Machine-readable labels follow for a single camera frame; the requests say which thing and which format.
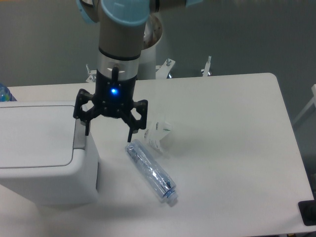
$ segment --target light blue joint cap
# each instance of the light blue joint cap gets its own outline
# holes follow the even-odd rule
[[[104,12],[113,21],[124,26],[144,24],[150,14],[150,0],[101,0]]]
[[[88,14],[85,12],[84,8],[82,7],[80,0],[76,0],[77,6],[79,8],[79,11],[81,13],[82,18],[84,21],[88,24],[93,24],[95,23],[94,21],[91,20],[91,18],[88,16]]]
[[[186,7],[200,2],[203,2],[203,0],[187,0]]]

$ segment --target gray wall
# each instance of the gray wall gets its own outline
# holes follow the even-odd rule
[[[176,77],[199,76],[208,55],[214,75],[271,72],[291,119],[316,83],[316,1],[204,0],[161,13],[158,63]],[[0,2],[0,81],[8,86],[84,82],[96,67],[98,25],[87,25],[75,0]],[[309,172],[316,172],[316,116],[296,131]]]

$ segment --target container lid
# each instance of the container lid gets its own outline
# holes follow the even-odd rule
[[[69,164],[76,123],[73,111],[73,106],[0,108],[0,169]]]

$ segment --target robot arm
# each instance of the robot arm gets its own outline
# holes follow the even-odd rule
[[[133,101],[146,21],[150,12],[200,1],[77,0],[86,20],[100,22],[95,93],[81,89],[74,110],[74,118],[86,126],[86,135],[90,121],[99,115],[122,118],[130,128],[128,142],[133,133],[146,128],[148,101]],[[83,111],[82,105],[88,101],[94,106]],[[139,120],[132,115],[133,108],[141,115]]]

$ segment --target black object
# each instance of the black object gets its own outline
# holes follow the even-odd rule
[[[155,12],[159,12],[159,9],[160,9],[160,0],[156,0]]]
[[[76,98],[74,118],[80,119],[85,125],[85,135],[89,135],[90,121],[99,115],[112,118],[122,118],[129,126],[127,141],[130,142],[132,134],[139,129],[145,129],[147,124],[148,101],[133,101],[136,77],[129,80],[118,81],[119,69],[112,68],[112,78],[107,78],[97,71],[95,94],[90,94],[80,89]],[[92,101],[93,107],[88,111],[82,109],[82,105]],[[133,116],[131,110],[135,108],[141,115],[139,120]]]
[[[301,216],[306,226],[316,225],[316,200],[300,201],[298,203]]]

